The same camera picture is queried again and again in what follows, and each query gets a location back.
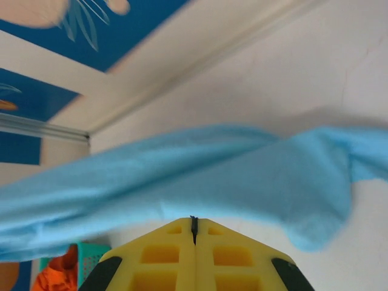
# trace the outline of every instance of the white wall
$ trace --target white wall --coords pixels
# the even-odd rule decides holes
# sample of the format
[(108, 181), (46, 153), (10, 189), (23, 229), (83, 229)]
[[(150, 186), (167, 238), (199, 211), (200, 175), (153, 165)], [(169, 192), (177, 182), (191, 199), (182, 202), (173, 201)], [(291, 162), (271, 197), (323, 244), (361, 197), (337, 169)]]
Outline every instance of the white wall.
[[(288, 135), (321, 124), (388, 125), (388, 1), (331, 0), (92, 136), (92, 152), (180, 127), (242, 122)], [(387, 290), (388, 185), (353, 188), (346, 230), (302, 253), (276, 227), (226, 226), (287, 252), (316, 291)], [(111, 235), (114, 245), (159, 224)]]
[(47, 170), (50, 167), (70, 162), (89, 154), (87, 144), (43, 139), (41, 146), (41, 165), (24, 165), (0, 162), (0, 186)]

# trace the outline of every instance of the yellow plastic object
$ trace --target yellow plastic object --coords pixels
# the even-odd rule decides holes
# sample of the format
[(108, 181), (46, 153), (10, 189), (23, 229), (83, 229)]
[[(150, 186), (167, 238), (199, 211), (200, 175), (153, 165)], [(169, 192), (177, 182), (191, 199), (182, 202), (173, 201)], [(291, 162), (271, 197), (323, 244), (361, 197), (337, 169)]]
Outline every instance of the yellow plastic object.
[(211, 220), (196, 218), (176, 220), (107, 252), (80, 289), (291, 290), (313, 289), (289, 256)]
[(106, 291), (195, 291), (195, 245), (191, 219), (171, 222), (107, 252), (122, 262)]
[(287, 291), (271, 259), (289, 256), (208, 219), (198, 230), (196, 290)]

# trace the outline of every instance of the blue poster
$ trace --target blue poster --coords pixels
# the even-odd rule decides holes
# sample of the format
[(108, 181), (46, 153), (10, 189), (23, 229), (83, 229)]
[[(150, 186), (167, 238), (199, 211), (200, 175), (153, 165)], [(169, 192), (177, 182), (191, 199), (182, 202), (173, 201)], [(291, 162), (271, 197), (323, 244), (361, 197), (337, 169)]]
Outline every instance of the blue poster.
[(19, 263), (18, 280), (11, 291), (30, 291), (31, 266), (31, 261)]
[(0, 113), (48, 121), (78, 94), (0, 69)]
[(0, 162), (39, 165), (40, 158), (40, 138), (0, 132)]
[(0, 29), (104, 72), (188, 1), (7, 1)]

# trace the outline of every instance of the leaf illustration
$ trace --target leaf illustration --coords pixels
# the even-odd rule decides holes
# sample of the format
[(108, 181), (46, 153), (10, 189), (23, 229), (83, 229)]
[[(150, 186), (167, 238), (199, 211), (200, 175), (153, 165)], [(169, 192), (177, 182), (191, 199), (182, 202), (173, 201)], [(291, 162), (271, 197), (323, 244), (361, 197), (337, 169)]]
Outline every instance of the leaf illustration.
[(70, 26), (70, 23), (67, 21), (66, 17), (64, 19), (62, 19), (62, 25), (65, 28), (67, 37), (71, 41), (75, 41), (75, 34)]
[(74, 13), (69, 13), (69, 24), (70, 29), (73, 32), (74, 39), (77, 37), (77, 17)]
[(8, 96), (15, 93), (21, 94), (22, 92), (14, 86), (0, 83), (0, 97)]
[[(84, 4), (82, 4), (79, 0), (77, 1), (79, 5), (76, 5), (74, 12), (76, 15), (77, 23), (79, 25), (79, 29), (82, 31), (83, 35), (85, 36), (85, 39), (90, 44), (90, 46), (98, 52), (97, 31), (96, 31), (96, 27), (93, 22), (93, 19), (90, 16), (90, 13), (87, 11)], [(86, 29), (86, 26), (84, 25), (82, 13), (84, 13), (86, 20), (88, 22), (89, 30), (90, 30), (89, 33)]]
[(79, 3), (83, 3), (84, 5), (86, 5), (90, 11), (92, 11), (102, 22), (104, 22), (105, 24), (109, 25), (110, 24), (110, 21), (109, 21), (109, 17), (108, 15), (106, 14), (106, 12), (101, 8), (100, 5), (98, 5), (96, 3), (95, 0), (89, 0), (89, 1), (86, 1), (86, 0), (77, 0)]

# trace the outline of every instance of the blue towel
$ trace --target blue towel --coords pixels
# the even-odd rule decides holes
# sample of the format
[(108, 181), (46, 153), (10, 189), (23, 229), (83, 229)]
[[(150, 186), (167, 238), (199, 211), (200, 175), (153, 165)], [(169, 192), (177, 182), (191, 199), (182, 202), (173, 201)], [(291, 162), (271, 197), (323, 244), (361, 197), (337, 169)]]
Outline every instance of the blue towel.
[(279, 138), (215, 125), (160, 135), (0, 188), (0, 261), (63, 254), (69, 243), (150, 219), (274, 222), (322, 249), (352, 209), (350, 183), (388, 179), (388, 131), (323, 127)]

